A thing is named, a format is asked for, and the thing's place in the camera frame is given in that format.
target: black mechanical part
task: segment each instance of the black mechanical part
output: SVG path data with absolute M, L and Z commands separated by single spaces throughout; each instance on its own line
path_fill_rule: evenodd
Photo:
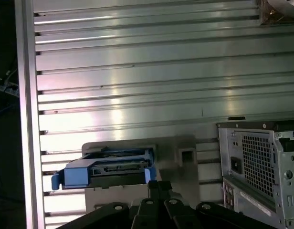
M 204 202 L 196 209 L 171 198 L 171 184 L 150 181 L 149 197 L 130 209 L 124 203 L 111 203 L 88 213 L 59 229 L 274 229 L 252 218 L 214 203 Z
M 202 202 L 198 204 L 196 213 L 197 218 L 206 229 L 274 229 L 274 227 L 214 203 Z

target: cable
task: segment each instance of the cable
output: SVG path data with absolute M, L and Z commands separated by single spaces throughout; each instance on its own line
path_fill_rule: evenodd
M 13 72 L 11 72 L 9 74 L 9 76 L 7 77 L 7 79 L 5 81 L 8 81 L 10 79 L 10 77 L 12 77 L 13 74 L 15 74 L 17 72 L 18 68 L 16 68 L 15 70 L 13 70 Z
M 9 111 L 11 108 L 14 108 L 15 107 L 15 104 L 12 104 L 12 105 L 9 105 L 3 109 L 0 110 L 0 117 L 5 114 L 7 111 Z

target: blue drive tray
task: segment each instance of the blue drive tray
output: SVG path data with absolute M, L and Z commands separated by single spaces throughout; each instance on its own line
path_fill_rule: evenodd
M 134 185 L 156 180 L 152 148 L 110 149 L 89 153 L 52 176 L 52 189 Z

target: screw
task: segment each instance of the screw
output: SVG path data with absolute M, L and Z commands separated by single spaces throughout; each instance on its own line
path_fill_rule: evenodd
M 202 208 L 208 210 L 208 209 L 210 209 L 210 205 L 208 205 L 208 204 L 204 204 L 204 205 L 202 205 Z
M 275 133 L 275 137 L 276 137 L 276 138 L 280 138 L 280 137 L 282 137 L 282 134 L 281 134 L 280 132 Z
M 171 199 L 169 202 L 170 202 L 171 204 L 176 204 L 176 203 L 177 203 L 177 201 L 176 201 L 175 199 Z

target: dark background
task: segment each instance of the dark background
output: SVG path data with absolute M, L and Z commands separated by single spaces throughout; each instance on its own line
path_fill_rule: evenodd
M 15 57 L 13 0 L 0 0 L 0 78 Z M 14 74 L 10 81 L 18 83 L 18 75 Z M 0 92 L 0 229 L 26 227 L 19 107 L 17 97 Z

